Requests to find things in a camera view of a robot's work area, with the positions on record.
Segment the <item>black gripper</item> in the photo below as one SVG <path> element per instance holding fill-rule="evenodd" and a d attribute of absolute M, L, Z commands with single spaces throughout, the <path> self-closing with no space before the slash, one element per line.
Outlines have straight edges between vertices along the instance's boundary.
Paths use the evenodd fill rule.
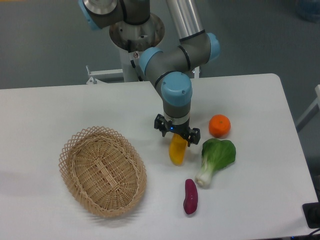
<path fill-rule="evenodd" d="M 158 114 L 154 120 L 154 129 L 159 130 L 162 137 L 168 132 L 178 134 L 187 141 L 187 146 L 197 145 L 201 139 L 201 131 L 199 128 L 190 128 L 190 119 L 188 118 L 182 124 L 174 124 L 171 119 L 166 119 L 163 115 Z"/>

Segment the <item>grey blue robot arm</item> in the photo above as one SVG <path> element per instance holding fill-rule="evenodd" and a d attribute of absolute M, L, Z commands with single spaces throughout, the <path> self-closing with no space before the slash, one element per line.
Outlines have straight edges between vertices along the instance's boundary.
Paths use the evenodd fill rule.
<path fill-rule="evenodd" d="M 174 133 L 189 145 L 198 144 L 201 133 L 190 127 L 193 94 L 188 72 L 220 55 L 216 36 L 202 25 L 194 0 L 168 0 L 179 46 L 170 52 L 158 48 L 165 28 L 151 13 L 148 0 L 81 0 L 79 7 L 92 29 L 109 28 L 113 43 L 128 53 L 127 73 L 135 81 L 149 81 L 162 99 L 163 114 L 154 128 L 163 135 Z"/>

